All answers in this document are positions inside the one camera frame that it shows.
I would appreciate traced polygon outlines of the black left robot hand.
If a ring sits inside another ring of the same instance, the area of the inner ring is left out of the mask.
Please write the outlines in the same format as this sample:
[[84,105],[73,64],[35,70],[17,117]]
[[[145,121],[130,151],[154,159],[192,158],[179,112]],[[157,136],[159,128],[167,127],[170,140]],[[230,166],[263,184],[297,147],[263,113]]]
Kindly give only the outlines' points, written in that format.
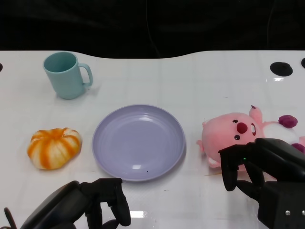
[[72,181],[50,194],[26,219],[23,229],[72,229],[82,216],[90,229],[129,226],[131,215],[122,179]]

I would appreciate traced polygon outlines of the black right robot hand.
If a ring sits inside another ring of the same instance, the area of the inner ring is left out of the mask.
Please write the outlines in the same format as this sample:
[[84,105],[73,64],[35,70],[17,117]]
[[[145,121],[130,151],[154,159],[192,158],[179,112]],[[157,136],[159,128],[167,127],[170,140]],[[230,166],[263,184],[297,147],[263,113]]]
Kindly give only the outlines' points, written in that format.
[[219,151],[224,186],[239,188],[259,204],[257,217],[269,229],[305,227],[305,154],[273,138]]

